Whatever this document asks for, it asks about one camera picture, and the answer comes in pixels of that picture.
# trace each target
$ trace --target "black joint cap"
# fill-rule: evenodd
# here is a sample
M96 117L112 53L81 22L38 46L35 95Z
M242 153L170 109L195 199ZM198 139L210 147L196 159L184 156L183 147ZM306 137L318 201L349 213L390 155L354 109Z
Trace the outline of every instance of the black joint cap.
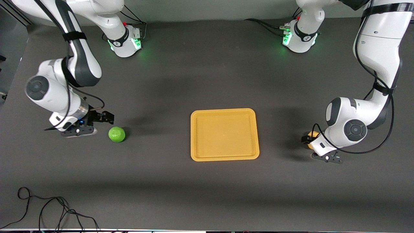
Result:
M344 126L344 133L349 140L359 141L366 135L366 126L360 120L350 120Z
M49 81L43 76L32 77L26 84L26 93L33 100L41 100L49 89Z

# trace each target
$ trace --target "green led light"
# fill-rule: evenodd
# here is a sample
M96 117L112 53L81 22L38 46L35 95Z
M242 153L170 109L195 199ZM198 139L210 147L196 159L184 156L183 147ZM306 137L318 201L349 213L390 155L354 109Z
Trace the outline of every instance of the green led light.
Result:
M315 41L316 41L316 37L318 36L318 34L316 33L315 34L315 38L313 39L313 42L312 42L312 45L314 45L315 44Z
M141 48L141 43L140 43L140 40L139 39L131 38L131 41L132 41L132 43L134 44L134 47L137 50Z
M113 51L112 44L109 42L109 40L108 40L108 44L111 47L111 50Z
M292 33L291 33L291 32L289 32L289 34L287 34L285 37L286 37L287 39L284 39L284 40L283 40L283 44L284 44L284 45L289 45L290 39L292 38Z

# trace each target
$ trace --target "white wall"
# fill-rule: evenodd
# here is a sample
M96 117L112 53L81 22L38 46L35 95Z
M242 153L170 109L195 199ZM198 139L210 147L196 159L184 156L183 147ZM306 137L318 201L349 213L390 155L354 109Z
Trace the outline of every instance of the white wall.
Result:
M247 18L281 19L290 17L297 8L294 0L125 0L125 5L143 21L150 23ZM355 12L341 4L326 7L325 13L328 18L360 17L361 10ZM123 15L118 15L123 21L132 22ZM35 23L44 23L39 19L31 19ZM93 25L81 16L78 20L81 25Z

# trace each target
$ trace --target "black cable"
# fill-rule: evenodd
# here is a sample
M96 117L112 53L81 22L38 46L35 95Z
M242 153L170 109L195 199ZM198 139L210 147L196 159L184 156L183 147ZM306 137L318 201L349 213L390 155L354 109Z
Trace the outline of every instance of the black cable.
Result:
M279 27L277 27L277 26L273 26L273 25L271 25L271 24L268 24L268 23L266 23L265 21L260 20L260 19L253 19L253 18L249 18L249 19L245 19L245 20L247 20L247 21L253 21L253 22L257 22L257 23L261 23L261 24L264 24L264 25L266 25L266 26L268 26L268 27L271 27L271 28L274 28L274 29L279 30Z
M274 28L274 29L279 29L279 27L273 26L273 25L271 25L271 24L268 24L268 23L266 23L266 22L264 22L264 21L262 21L262 20L258 20L258 19L245 19L245 20L247 20L247 21L253 21L253 22L258 23L259 25L261 25L262 27L264 27L264 29L266 29L267 31L269 31L270 33L272 33L272 34L273 34L273 35L275 35L275 36L284 37L284 35L282 35L282 34L277 34L276 32L272 31L272 30L271 30L270 28L268 28L267 26L269 26L269 27L271 27L271 28Z
M301 11L299 11L299 13L298 13L298 14L296 14L295 16L293 16L293 19L296 19L300 13L302 13L302 10L301 10Z
M371 3L370 3L370 6L369 7L371 7L372 5L373 5L373 2L374 2L374 0L372 0L371 1ZM359 64L369 73L369 74L371 74L374 78L375 78L375 80L374 80L374 82L376 82L376 81L380 81L387 89L389 89L389 87L388 87L388 85L381 79L381 78L379 78L378 76L377 76L377 73L374 71L374 72L371 72L363 63L362 63L362 61L361 61L361 59L360 59L360 57L359 57L359 55L358 55L358 43L359 43L359 39L360 39L360 37L361 37L361 35L362 35L362 30L364 29L364 27L365 27L365 24L366 24L366 22L368 21L368 18L369 18L369 15L368 16L366 16L366 18L365 18L365 20L363 21L363 23L362 23L362 25L361 25L361 28L360 28L360 30L359 30L359 32L358 32L358 35L356 36L356 43L355 43L355 47L354 47L354 50L355 50L355 56L356 56L356 59L358 60L358 62L359 62ZM374 88L372 88L369 92L368 92L368 94L364 97L364 100L372 93L372 91L374 90ZM315 126L317 126L318 127L318 129L319 129L319 131L320 131L320 133L322 134L322 136L325 138L325 140L327 141L327 142L329 142L329 144L331 144L333 147L335 147L337 150L339 150L339 151L342 151L342 152L344 152L344 153L348 153L348 154L357 154L357 155L359 155L359 154L367 154L367 153L371 153L371 152L373 152L373 151L376 151L377 149L379 149L381 146L383 146L384 144L385 144L385 142L390 138L390 135L391 135L391 133L392 133L392 129L393 129L393 127L394 127L394 116L395 116L395 111L394 111L394 97L393 97L393 95L392 94L389 94L389 96L388 96L388 98L391 100L391 123L390 123L390 129L388 130L388 134L387 134L387 136L385 137L385 139L377 146L377 147L375 147L374 149L371 149L371 150L367 150L367 151L362 151L362 152L353 152L353 151L347 151L347 150L342 150L342 149L340 149L340 148L338 148L337 146L335 146L332 142L330 142L327 138L326 138L326 136L325 136L325 134L323 133L323 131L322 131L322 129L320 128L320 126L319 126L319 124L314 124L313 125L313 127L312 127L312 133L311 133L311 138L313 139L313 132L314 132L314 130L315 130Z
M105 40L105 39L104 39L104 36L106 36L106 35L105 35L105 33L102 33L101 39L102 39L103 41L108 41L108 37L106 37L106 40Z
M144 21L142 21L140 18L138 18L138 16L136 16L135 14L134 14L134 12L132 12L127 6L125 6L125 8L129 11L129 12L131 12L131 14L133 15L133 16L135 16L135 18L137 18L137 20L135 20L135 21L138 21L138 22L141 22L141 23L143 23L143 24L147 24L146 22L144 22Z
M27 197L23 198L23 197L21 196L21 191L22 191L22 190L26 190L26 191L27 191L27 193L28 193L28 196L27 196ZM55 228L55 232L56 232L56 231L59 231L59 229L60 229L60 225L61 225L61 223L62 223L63 219L65 218L66 214L72 214L72 215L75 215L75 216L76 216L77 221L78 221L78 224L79 224L79 226L81 227L82 231L84 230L84 227L83 227L83 225L81 224L79 217L83 217L83 218L90 218L90 219L92 219L92 220L94 221L94 224L95 224L95 227L96 227L96 232L98 232L99 226L98 226L98 223L96 222L96 220L95 220L94 218L90 217L90 216L86 216L86 215L83 215L83 214L77 213L74 209L70 209L70 208L69 208L69 203L66 201L66 199L65 199L64 197L60 197L60 196L58 196L58 197L48 197L48 198L39 197L39 196L36 196L36 195L32 195L32 194L30 193L30 190L29 190L27 187L21 187L21 188L19 188L19 190L17 191L17 197L18 197L20 200L26 200L26 199L27 199L26 211L25 211L24 215L23 215L23 216L22 216L19 220L15 221L15 222L12 222L12 223L9 223L9 224L7 224L7 225L3 226L3 227L2 227L2 228L0 228L0 229L6 228L6 227L8 227L8 226L10 226L10 225L12 225L12 224L14 224L14 223L18 223L18 222L20 222L21 220L23 220L23 219L25 218L25 216L27 215L27 212L28 212L28 209L29 209L29 204L30 204L30 200L31 200L31 198L35 197L35 198L38 198L38 199L41 199L41 200L48 200L48 201L47 201L47 202L43 205L43 207L42 207L42 209L41 209L41 211L40 211L40 214L39 214L39 225L38 225L39 232L41 232L41 219L42 219L43 210L44 210L44 209L46 208L46 206L47 206L48 204L50 204L53 200L56 200L56 201L57 201L57 202L58 202L58 203L59 203L59 204L63 207L62 214L61 214L61 216L60 216L60 218L59 218L59 223L58 223L58 225L57 225L57 226L56 226L56 228Z
M94 109L91 109L91 110L99 110L99 109L102 109L102 108L104 108L104 107L105 107L105 102L104 102L101 98L99 98L99 97L97 97L97 96L94 96L94 95L92 95L92 94L89 94L89 93L87 93L87 92L81 91L81 90L77 89L76 87L74 87L74 86L73 86L72 84L70 84L70 83L69 83L69 85L70 85L73 89L75 89L76 91L78 91L78 92L80 92L80 93L82 93L82 94L84 94L84 95L88 95L88 96L90 96L90 97L92 97L92 98L95 98L95 99L97 99L97 100L101 101L101 103L102 103L102 106L101 106L101 107L99 107L99 108L94 108Z
M293 15L292 15L292 18L293 19L295 19L295 14L296 14L296 12L298 12L298 10L300 9L300 7L298 7L296 10L295 10L295 12L293 13Z

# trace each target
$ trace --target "black strap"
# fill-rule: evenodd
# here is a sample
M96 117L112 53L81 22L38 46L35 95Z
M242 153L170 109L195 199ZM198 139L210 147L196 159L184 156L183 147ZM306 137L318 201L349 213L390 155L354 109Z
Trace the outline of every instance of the black strap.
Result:
M404 12L413 11L413 4L409 2L390 3L365 9L362 13L362 18L369 15L381 14L387 12Z
M73 32L68 32L68 33L62 34L62 36L66 41L72 41L72 40L76 40L76 39L85 39L86 40L85 33L83 33L83 32L73 31Z
M115 47L121 47L128 38L129 38L129 30L127 27L125 27L125 33L121 38L116 39L116 40L111 40L108 38L108 40Z
M74 87L82 87L81 85L79 85L75 78L73 77L72 73L69 71L69 69L66 66L66 57L62 60L62 71L63 71L63 75L65 76L65 79L72 84L72 86Z
M384 95L392 95L397 87L386 88L386 87L381 86L378 82L374 82L374 85L372 86L372 88L383 93Z
M304 32L301 32L298 28L298 22L295 23L294 31L295 31L296 35L298 35L303 42L310 41L317 33L317 31L312 33L312 34L306 34Z

